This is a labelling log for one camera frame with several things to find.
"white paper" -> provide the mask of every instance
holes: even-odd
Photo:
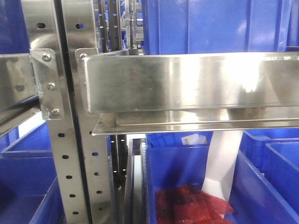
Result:
[[[215,131],[206,162],[202,190],[229,200],[243,131]]]
[[[191,134],[182,138],[183,145],[207,144],[206,137],[199,134]]]

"blue crate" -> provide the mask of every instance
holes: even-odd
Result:
[[[0,152],[19,138],[19,128],[14,128],[0,138]]]
[[[29,53],[21,0],[0,0],[0,54]]]
[[[240,150],[262,172],[267,170],[266,144],[299,141],[299,128],[258,129],[244,132]]]
[[[265,177],[299,214],[299,142],[267,144]]]
[[[285,51],[292,0],[145,0],[149,55]]]
[[[59,224],[63,216],[64,209],[56,178],[29,224]]]
[[[292,4],[287,50],[299,50],[299,0],[293,0]]]
[[[1,152],[2,156],[52,156],[49,131],[46,123],[34,128],[32,131],[19,138]]]
[[[208,147],[161,147],[146,149],[146,178],[150,224],[157,224],[155,191],[188,183],[201,188]],[[225,216],[234,224],[297,224],[298,214],[239,152],[229,199],[235,212]]]
[[[182,138],[192,134],[204,135],[210,145],[213,132],[153,133],[146,135],[146,141],[149,147],[182,146]]]
[[[0,157],[0,221],[28,224],[56,177],[52,157]]]

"screw head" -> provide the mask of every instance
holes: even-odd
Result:
[[[87,57],[87,54],[86,54],[86,53],[82,53],[82,54],[80,54],[80,56],[79,56],[79,58],[80,58],[81,60],[83,60],[85,57]]]
[[[15,89],[16,89],[18,92],[22,92],[22,91],[24,91],[25,86],[24,86],[24,85],[16,85],[16,86],[15,86]]]
[[[55,83],[48,83],[48,89],[49,90],[54,90],[56,88],[56,84]]]
[[[44,54],[42,55],[42,59],[43,59],[45,62],[49,62],[49,61],[51,61],[51,55],[48,54],[48,53],[44,53]]]
[[[60,110],[57,109],[57,108],[56,108],[56,109],[53,109],[53,110],[52,110],[52,115],[53,115],[53,116],[59,116],[59,115],[60,115]]]

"metal plate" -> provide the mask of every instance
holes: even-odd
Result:
[[[85,59],[89,112],[297,106],[298,52]]]
[[[0,55],[0,78],[0,111],[37,94],[29,54]]]
[[[31,49],[30,55],[43,119],[62,119],[64,117],[64,105],[55,52],[51,49]]]
[[[93,135],[298,126],[299,107],[102,113]]]

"metal rack post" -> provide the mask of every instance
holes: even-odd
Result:
[[[87,192],[83,184],[85,181],[83,156],[77,135],[75,109],[72,106],[72,85],[67,77],[68,68],[65,66],[67,52],[64,46],[62,15],[58,2],[55,0],[21,1],[30,38],[31,53],[36,53],[37,60],[42,58],[41,61],[50,62],[55,58],[57,63],[59,81],[51,87],[56,87],[53,93],[57,91],[58,86],[60,87],[63,108],[57,108],[54,115],[60,115],[59,112],[63,110],[64,116],[59,119],[49,119],[47,124],[67,223],[87,224],[89,220],[88,205],[85,200]],[[54,54],[43,53],[45,48]],[[43,74],[44,71],[35,70],[35,72]]]
[[[91,0],[62,0],[61,3],[85,158],[86,184],[89,192],[92,223],[112,224],[115,223],[116,218],[112,165],[111,157],[108,154],[107,137],[93,137],[91,135],[98,117],[89,114],[86,110],[85,77],[82,76],[82,71],[78,70],[78,64],[83,63],[86,56],[98,54],[99,39],[106,37],[106,35],[99,36],[95,22],[99,8],[102,12],[101,16],[104,17],[104,7],[102,5],[98,7],[99,2],[94,3]]]

